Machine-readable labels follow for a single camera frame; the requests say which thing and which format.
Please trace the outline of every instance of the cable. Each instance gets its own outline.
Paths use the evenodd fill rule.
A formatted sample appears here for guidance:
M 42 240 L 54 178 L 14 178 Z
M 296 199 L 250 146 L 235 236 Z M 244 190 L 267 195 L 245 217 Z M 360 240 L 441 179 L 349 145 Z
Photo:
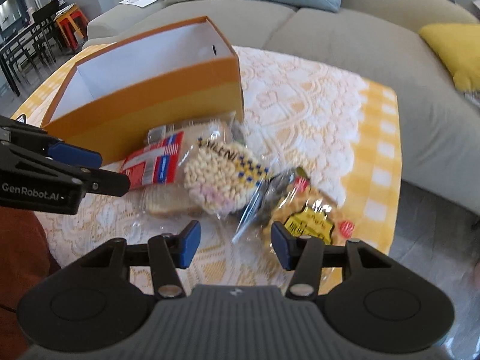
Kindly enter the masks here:
M 6 311 L 13 312 L 13 313 L 17 312 L 15 309 L 11 309 L 10 307 L 4 306 L 1 303 L 0 303 L 0 309 L 4 309 Z

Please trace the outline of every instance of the yellow pillow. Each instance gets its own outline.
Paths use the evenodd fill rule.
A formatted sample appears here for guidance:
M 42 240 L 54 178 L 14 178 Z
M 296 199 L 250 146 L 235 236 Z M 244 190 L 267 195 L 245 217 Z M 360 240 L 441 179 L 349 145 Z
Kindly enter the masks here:
M 459 91 L 480 91 L 480 24 L 429 24 L 418 34 L 438 54 Z

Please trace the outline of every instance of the tablecloth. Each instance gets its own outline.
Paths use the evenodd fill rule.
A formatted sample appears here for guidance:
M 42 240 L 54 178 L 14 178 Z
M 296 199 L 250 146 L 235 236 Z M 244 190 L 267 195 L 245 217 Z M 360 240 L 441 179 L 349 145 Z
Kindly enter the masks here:
M 106 47 L 88 47 L 50 76 L 18 109 L 40 125 L 53 96 L 75 62 Z M 401 147 L 394 91 L 326 64 L 291 55 L 236 47 L 245 97 L 245 132 L 254 152 L 278 168 L 300 164 L 313 183 L 333 196 L 356 222 L 353 236 L 383 253 L 393 240 L 401 179 Z M 119 163 L 107 166 L 118 170 Z M 113 237 L 146 242 L 178 232 L 187 217 L 157 221 L 139 214 L 132 194 L 87 195 L 77 215 L 37 213 L 52 255 L 65 266 Z M 277 285 L 289 274 L 250 237 L 232 245 L 232 226 L 202 219 L 202 242 L 191 267 L 179 271 L 185 289 L 197 283 Z M 148 268 L 133 268 L 130 280 L 152 293 Z M 341 281 L 336 269 L 322 284 Z

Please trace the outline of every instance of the gray ribbed surface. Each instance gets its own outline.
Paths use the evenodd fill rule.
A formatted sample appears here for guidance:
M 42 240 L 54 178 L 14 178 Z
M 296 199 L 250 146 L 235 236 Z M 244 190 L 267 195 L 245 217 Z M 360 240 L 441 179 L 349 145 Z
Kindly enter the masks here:
M 33 347 L 22 360 L 446 360 L 439 348 L 405 356 L 361 349 L 335 333 L 310 302 L 276 287 L 197 286 L 160 302 L 133 336 L 109 349 L 67 355 Z

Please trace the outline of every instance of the blue gripper pad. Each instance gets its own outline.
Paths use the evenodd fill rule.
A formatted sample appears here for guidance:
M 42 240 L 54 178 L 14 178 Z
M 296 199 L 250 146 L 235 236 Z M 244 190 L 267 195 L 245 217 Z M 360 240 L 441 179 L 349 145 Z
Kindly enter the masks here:
M 200 222 L 195 221 L 193 226 L 188 226 L 179 235 L 179 266 L 177 268 L 185 269 L 190 266 L 191 261 L 194 259 L 195 253 L 200 246 L 200 239 L 202 234 L 202 228 Z
M 55 161 L 73 167 L 100 168 L 102 166 L 100 153 L 71 146 L 64 142 L 50 146 L 48 156 Z
M 282 265 L 282 268 L 286 271 L 294 269 L 292 267 L 292 258 L 289 252 L 288 240 L 284 237 L 278 225 L 274 222 L 270 230 L 270 240 L 272 242 L 273 250 L 277 255 L 278 261 Z

